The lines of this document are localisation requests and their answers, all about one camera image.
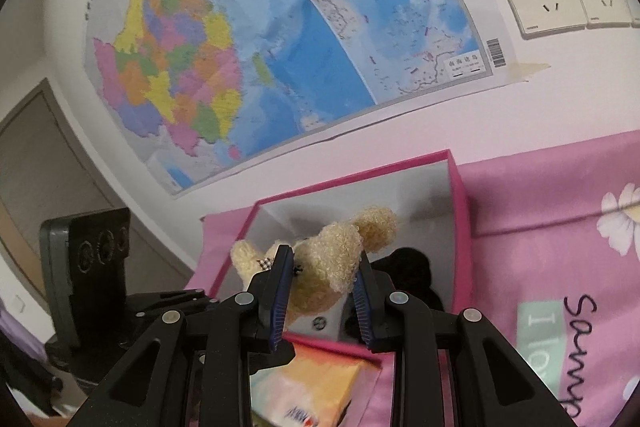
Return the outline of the pastel tissue box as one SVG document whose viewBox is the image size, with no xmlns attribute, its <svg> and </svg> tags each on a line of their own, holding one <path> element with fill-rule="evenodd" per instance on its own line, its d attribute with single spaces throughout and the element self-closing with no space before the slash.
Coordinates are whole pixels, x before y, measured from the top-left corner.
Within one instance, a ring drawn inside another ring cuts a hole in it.
<svg viewBox="0 0 640 427">
<path fill-rule="evenodd" d="M 371 399 L 381 366 L 296 343 L 287 365 L 250 377 L 255 426 L 357 426 Z"/>
</svg>

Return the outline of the grey door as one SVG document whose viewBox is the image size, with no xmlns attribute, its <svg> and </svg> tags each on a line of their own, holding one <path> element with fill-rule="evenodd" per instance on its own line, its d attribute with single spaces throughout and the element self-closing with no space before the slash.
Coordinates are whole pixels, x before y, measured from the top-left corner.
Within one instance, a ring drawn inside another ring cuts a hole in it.
<svg viewBox="0 0 640 427">
<path fill-rule="evenodd" d="M 1 121 L 1 245 L 28 291 L 45 303 L 39 231 L 43 221 L 125 203 L 96 168 L 47 81 Z"/>
</svg>

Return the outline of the white wall switch plate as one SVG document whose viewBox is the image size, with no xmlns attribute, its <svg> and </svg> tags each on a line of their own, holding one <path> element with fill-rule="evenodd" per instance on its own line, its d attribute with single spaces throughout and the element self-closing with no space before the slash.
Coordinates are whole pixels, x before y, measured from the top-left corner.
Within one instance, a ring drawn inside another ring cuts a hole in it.
<svg viewBox="0 0 640 427">
<path fill-rule="evenodd" d="M 632 18 L 631 25 L 634 27 L 640 27 L 640 3 L 637 0 L 631 0 L 630 5 L 630 14 Z"/>
</svg>

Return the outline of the black fabric hat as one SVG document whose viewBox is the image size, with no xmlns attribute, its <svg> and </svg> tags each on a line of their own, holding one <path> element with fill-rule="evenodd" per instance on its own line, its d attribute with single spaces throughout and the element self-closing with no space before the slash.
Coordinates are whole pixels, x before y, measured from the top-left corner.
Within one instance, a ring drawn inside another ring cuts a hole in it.
<svg viewBox="0 0 640 427">
<path fill-rule="evenodd" d="M 395 249 L 391 254 L 371 263 L 372 268 L 386 273 L 396 291 L 416 297 L 432 310 L 444 312 L 442 299 L 434 291 L 431 262 L 411 247 Z"/>
</svg>

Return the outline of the beige teddy bear plush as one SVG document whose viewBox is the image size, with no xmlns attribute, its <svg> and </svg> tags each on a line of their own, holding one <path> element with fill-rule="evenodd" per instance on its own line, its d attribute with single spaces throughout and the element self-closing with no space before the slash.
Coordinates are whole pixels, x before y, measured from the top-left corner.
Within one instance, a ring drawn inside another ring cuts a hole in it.
<svg viewBox="0 0 640 427">
<path fill-rule="evenodd" d="M 276 264 L 278 251 L 291 251 L 288 297 L 280 298 L 281 317 L 288 326 L 299 317 L 311 317 L 331 309 L 354 286 L 360 258 L 394 243 L 398 232 L 396 213 L 387 207 L 363 209 L 352 219 L 335 221 L 320 232 L 295 242 L 277 241 L 261 251 L 247 239 L 235 242 L 232 265 L 243 285 L 251 283 Z"/>
</svg>

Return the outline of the pink printed table cloth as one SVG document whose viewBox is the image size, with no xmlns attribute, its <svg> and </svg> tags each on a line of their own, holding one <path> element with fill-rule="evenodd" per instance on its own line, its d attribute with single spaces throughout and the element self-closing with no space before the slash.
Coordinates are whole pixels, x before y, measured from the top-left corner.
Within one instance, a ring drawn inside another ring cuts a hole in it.
<svg viewBox="0 0 640 427">
<path fill-rule="evenodd" d="M 430 258 L 454 312 L 494 324 L 581 426 L 639 421 L 639 135 L 457 165 L 443 150 L 203 220 L 190 286 L 235 293 L 229 251 L 316 233 L 372 205 Z"/>
</svg>

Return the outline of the colourful wall map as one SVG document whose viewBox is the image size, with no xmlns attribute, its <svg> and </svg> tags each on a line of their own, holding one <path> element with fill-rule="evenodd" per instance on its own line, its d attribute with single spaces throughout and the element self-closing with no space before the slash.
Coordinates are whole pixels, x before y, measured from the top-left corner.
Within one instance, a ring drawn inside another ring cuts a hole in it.
<svg viewBox="0 0 640 427">
<path fill-rule="evenodd" d="M 85 19 L 85 72 L 171 194 L 514 75 L 496 0 L 88 0 Z"/>
</svg>

